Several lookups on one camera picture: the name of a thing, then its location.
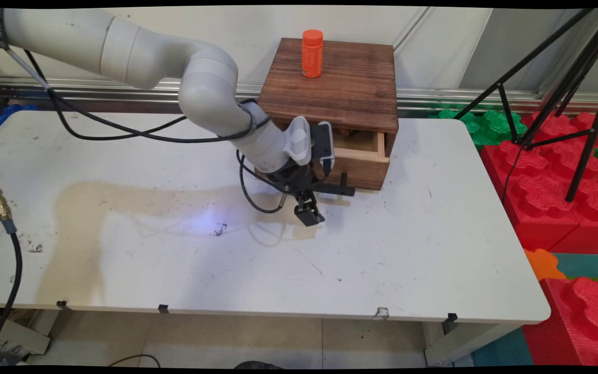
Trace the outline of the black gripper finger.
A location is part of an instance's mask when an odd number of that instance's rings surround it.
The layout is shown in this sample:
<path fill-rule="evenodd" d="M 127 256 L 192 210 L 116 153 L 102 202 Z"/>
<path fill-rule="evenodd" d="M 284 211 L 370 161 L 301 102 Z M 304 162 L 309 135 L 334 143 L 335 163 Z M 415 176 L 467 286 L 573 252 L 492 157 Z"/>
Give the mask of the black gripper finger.
<path fill-rule="evenodd" d="M 302 223 L 306 227 L 318 225 L 325 221 L 325 218 L 317 208 L 317 204 L 304 204 L 302 206 Z"/>
<path fill-rule="evenodd" d="M 314 193 L 312 190 L 300 190 L 294 193 L 297 201 L 296 214 L 298 217 L 304 217 L 314 214 Z"/>

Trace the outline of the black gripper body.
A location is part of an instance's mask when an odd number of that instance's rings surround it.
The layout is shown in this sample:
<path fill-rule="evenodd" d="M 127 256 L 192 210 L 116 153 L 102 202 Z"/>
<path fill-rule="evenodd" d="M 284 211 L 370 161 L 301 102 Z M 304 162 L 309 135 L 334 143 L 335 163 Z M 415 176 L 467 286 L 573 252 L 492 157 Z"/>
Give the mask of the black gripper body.
<path fill-rule="evenodd" d="M 323 177 L 317 177 L 313 162 L 299 165 L 289 159 L 279 170 L 267 174 L 268 179 L 285 193 L 297 194 L 325 183 L 332 170 L 332 161 L 323 159 Z"/>

